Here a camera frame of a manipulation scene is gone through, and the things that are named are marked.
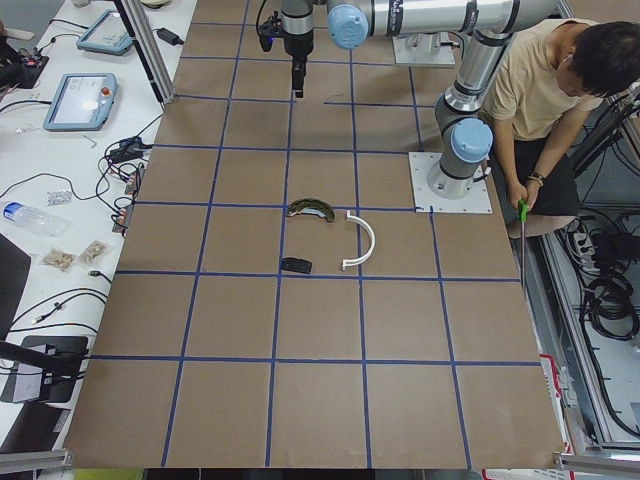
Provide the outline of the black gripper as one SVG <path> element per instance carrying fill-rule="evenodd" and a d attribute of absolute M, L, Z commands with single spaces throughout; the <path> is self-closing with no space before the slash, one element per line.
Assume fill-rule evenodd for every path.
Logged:
<path fill-rule="evenodd" d="M 286 53 L 291 57 L 291 80 L 294 97 L 301 99 L 304 97 L 307 60 L 314 47 L 314 32 L 310 30 L 301 35 L 285 33 L 284 47 Z"/>

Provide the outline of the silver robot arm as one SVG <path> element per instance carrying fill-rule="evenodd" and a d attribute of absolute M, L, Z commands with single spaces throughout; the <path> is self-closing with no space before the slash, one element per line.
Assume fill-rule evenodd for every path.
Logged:
<path fill-rule="evenodd" d="M 282 1 L 260 24 L 282 40 L 292 95 L 308 72 L 342 86 L 295 115 L 294 146 L 365 160 L 435 151 L 459 163 L 451 136 L 476 117 L 512 37 L 546 19 L 553 1 Z"/>

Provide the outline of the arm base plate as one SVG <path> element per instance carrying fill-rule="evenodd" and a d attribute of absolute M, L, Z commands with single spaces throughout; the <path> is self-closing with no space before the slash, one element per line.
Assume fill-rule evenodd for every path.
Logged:
<path fill-rule="evenodd" d="M 440 166 L 441 153 L 410 152 L 409 169 L 414 210 L 417 213 L 491 214 L 485 171 L 478 164 L 467 179 L 447 176 Z"/>
<path fill-rule="evenodd" d="M 454 42 L 445 32 L 397 36 L 393 48 L 398 65 L 453 68 L 456 64 Z"/>

